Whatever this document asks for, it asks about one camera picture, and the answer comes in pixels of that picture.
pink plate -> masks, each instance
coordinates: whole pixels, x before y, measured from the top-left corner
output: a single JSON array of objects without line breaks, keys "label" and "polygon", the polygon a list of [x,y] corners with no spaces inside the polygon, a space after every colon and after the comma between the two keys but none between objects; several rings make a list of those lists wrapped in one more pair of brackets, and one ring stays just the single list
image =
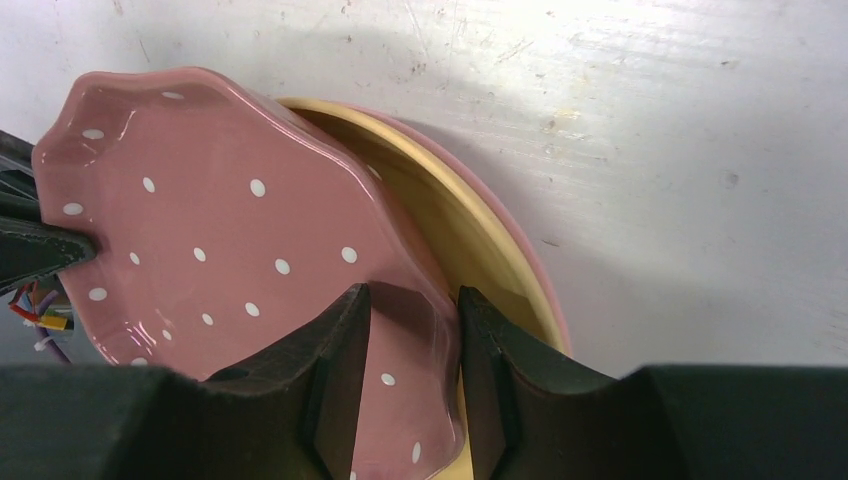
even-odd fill
[{"label": "pink plate", "polygon": [[202,380],[368,282],[354,471],[423,479],[456,457],[444,280],[404,212],[323,132],[207,70],[92,73],[33,164],[44,221],[98,246],[61,278],[110,362]]}]

wire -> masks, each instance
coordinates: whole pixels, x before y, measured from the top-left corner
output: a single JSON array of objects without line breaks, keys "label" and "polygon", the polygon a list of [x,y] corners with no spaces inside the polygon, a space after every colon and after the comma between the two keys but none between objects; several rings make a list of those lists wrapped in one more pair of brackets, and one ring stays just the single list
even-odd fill
[{"label": "wire", "polygon": [[[35,305],[35,302],[33,301],[33,298],[32,298],[32,292],[35,291],[37,286],[38,286],[38,283],[34,282],[30,285],[27,285],[26,287],[24,287],[22,289],[23,292],[28,291],[27,292],[27,299],[29,300],[30,306]],[[50,306],[50,304],[56,300],[56,296],[53,296],[53,298],[50,299],[50,301],[46,303],[45,300],[47,300],[50,297],[50,294],[48,294],[47,297],[44,297],[44,300],[42,300],[41,303],[38,304],[37,307],[33,307],[30,312],[26,312],[24,309],[22,309],[18,305],[14,305],[14,307],[17,307],[18,310],[26,313],[27,315],[31,315],[33,318],[35,318],[35,321],[33,323],[36,324],[35,325],[35,332],[38,334],[38,337],[39,337],[38,342],[36,342],[36,344],[35,344],[35,349],[40,352],[40,351],[44,350],[45,347],[49,348],[50,351],[53,352],[53,356],[55,356],[59,360],[59,362],[70,364],[71,359],[68,358],[67,355],[65,355],[65,352],[63,352],[61,348],[59,348],[59,345],[56,344],[56,339],[54,337],[50,336],[50,332],[48,332],[46,328],[38,325],[38,323],[39,323],[38,318],[39,317],[36,313],[38,311],[38,308],[40,308],[42,306],[42,304],[45,304],[44,309],[46,310]]]},{"label": "wire", "polygon": [[23,296],[23,294],[24,294],[24,289],[25,289],[26,287],[27,287],[27,286],[23,286],[23,287],[19,288],[19,289],[15,292],[15,294],[12,296],[12,299],[11,299],[11,300],[9,300],[9,306],[12,306],[12,305],[14,305],[14,304],[18,303],[18,301],[19,301],[19,300],[21,299],[21,297]]},{"label": "wire", "polygon": [[41,317],[42,315],[47,313],[47,309],[50,308],[50,305],[52,305],[53,302],[55,302],[56,298],[58,298],[58,297],[59,297],[59,292],[56,291],[56,290],[53,290],[52,292],[48,293],[41,300],[41,303],[38,304],[38,307],[36,307],[35,314],[38,315],[39,317]]},{"label": "wire", "polygon": [[38,324],[38,315],[36,315],[36,314],[34,314],[34,313],[32,313],[32,312],[28,312],[28,311],[24,310],[23,308],[21,308],[21,306],[20,306],[20,305],[18,305],[18,304],[15,304],[15,305],[9,305],[9,308],[10,308],[13,312],[15,312],[15,313],[17,313],[18,315],[20,315],[21,317],[23,317],[25,320],[28,320],[28,321],[30,321],[30,322],[32,322],[32,323],[35,323],[35,324]]}]

scratched surface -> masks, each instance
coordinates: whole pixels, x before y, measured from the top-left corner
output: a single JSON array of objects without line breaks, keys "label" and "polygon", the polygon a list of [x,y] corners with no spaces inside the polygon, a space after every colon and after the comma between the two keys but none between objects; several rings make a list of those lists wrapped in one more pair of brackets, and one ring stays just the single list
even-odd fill
[{"label": "scratched surface", "polygon": [[578,359],[848,363],[848,4],[6,0],[0,128],[202,65],[452,150],[529,233]]}]

white polka dot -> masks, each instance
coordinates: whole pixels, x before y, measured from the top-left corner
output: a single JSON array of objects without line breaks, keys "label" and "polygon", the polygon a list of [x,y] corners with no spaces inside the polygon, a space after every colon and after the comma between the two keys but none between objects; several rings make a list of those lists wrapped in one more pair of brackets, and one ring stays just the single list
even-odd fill
[{"label": "white polka dot", "polygon": [[88,298],[94,300],[95,302],[106,300],[107,295],[108,293],[106,292],[106,289],[100,287],[92,288],[88,292]]},{"label": "white polka dot", "polygon": [[65,215],[71,216],[79,215],[83,210],[82,205],[79,203],[67,203],[64,207],[62,207],[62,211],[65,212]]},{"label": "white polka dot", "polygon": [[82,136],[88,138],[89,140],[100,140],[101,138],[103,138],[103,130],[89,128],[88,130],[83,130]]},{"label": "white polka dot", "polygon": [[342,249],[342,258],[344,258],[345,262],[354,263],[356,262],[356,259],[358,257],[359,255],[356,253],[356,250],[350,247],[345,247]]},{"label": "white polka dot", "polygon": [[254,178],[250,181],[250,191],[253,192],[257,197],[265,196],[265,184],[262,183],[262,180],[258,180]]},{"label": "white polka dot", "polygon": [[244,304],[244,309],[247,310],[247,314],[251,317],[259,316],[259,307],[256,306],[255,303],[247,302]]},{"label": "white polka dot", "polygon": [[366,167],[368,167],[368,170],[371,170],[371,173],[373,173],[375,177],[379,178],[380,180],[383,179],[383,177],[380,175],[380,172],[374,170],[374,167],[372,167],[371,165],[366,165]]},{"label": "white polka dot", "polygon": [[415,442],[412,447],[412,463],[418,463],[418,460],[421,460],[421,442]]},{"label": "white polka dot", "polygon": [[278,272],[283,275],[288,275],[291,272],[291,267],[289,266],[289,262],[283,260],[282,258],[278,258],[274,262],[274,268],[277,269]]},{"label": "white polka dot", "polygon": [[153,180],[151,180],[150,177],[144,177],[141,179],[141,183],[144,185],[144,189],[148,192],[153,193],[156,191],[156,185],[153,184]]}]

polka dot plate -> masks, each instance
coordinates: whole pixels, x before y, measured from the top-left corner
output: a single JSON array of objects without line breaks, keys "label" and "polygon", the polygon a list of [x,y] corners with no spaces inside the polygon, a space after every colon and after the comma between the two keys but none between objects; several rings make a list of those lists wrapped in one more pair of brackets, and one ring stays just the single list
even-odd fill
[{"label": "polka dot plate", "polygon": [[400,204],[340,143],[208,70],[91,73],[33,167],[43,220],[98,247],[60,276],[108,361],[203,380],[368,282],[351,477],[424,479],[459,453],[446,283]]}]

